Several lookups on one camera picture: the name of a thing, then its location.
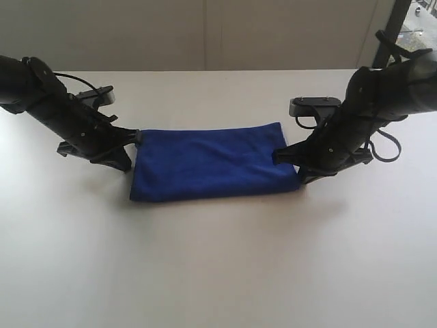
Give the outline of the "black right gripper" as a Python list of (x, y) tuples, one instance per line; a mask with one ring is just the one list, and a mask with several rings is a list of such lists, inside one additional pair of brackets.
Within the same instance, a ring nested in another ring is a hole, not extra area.
[(315, 119), (313, 132), (305, 140), (272, 153), (272, 162), (301, 166), (300, 184), (307, 185), (321, 178), (332, 177), (340, 171), (376, 159), (391, 163), (392, 158), (380, 156), (371, 141), (378, 133), (392, 140), (393, 136), (381, 130), (389, 124), (380, 117), (376, 108), (380, 86), (388, 85), (385, 69), (359, 68), (350, 79), (344, 101), (334, 114)]

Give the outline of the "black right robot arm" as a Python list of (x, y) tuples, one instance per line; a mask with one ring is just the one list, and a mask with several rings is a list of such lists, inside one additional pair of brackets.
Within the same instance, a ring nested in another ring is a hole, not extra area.
[(273, 151), (275, 164), (298, 167), (300, 183), (337, 175), (374, 159), (393, 162), (377, 154), (375, 133), (401, 144), (383, 128), (408, 116), (436, 110), (436, 54), (432, 49), (408, 51), (379, 30), (376, 38), (394, 62), (385, 68), (361, 67), (351, 77), (344, 100), (333, 97), (297, 97), (290, 101), (290, 115), (312, 117), (315, 126), (304, 141)]

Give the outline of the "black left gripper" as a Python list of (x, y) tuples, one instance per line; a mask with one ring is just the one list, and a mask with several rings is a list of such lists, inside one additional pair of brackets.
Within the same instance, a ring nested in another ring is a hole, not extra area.
[(140, 144), (142, 132), (112, 125), (116, 115), (106, 116), (82, 103), (58, 79), (65, 74), (54, 73), (42, 60), (25, 57), (23, 63), (31, 73), (31, 89), (20, 105), (63, 139), (58, 153), (129, 172), (132, 161), (123, 146)]

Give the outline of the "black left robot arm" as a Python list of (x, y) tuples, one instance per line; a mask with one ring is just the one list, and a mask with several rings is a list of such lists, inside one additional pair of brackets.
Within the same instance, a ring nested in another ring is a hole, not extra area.
[(113, 86), (91, 85), (72, 94), (60, 77), (37, 57), (1, 57), (1, 107), (14, 115), (26, 112), (59, 136), (57, 153), (63, 157), (130, 171), (124, 148), (141, 142), (140, 131), (114, 126), (117, 116), (99, 111), (114, 103)]

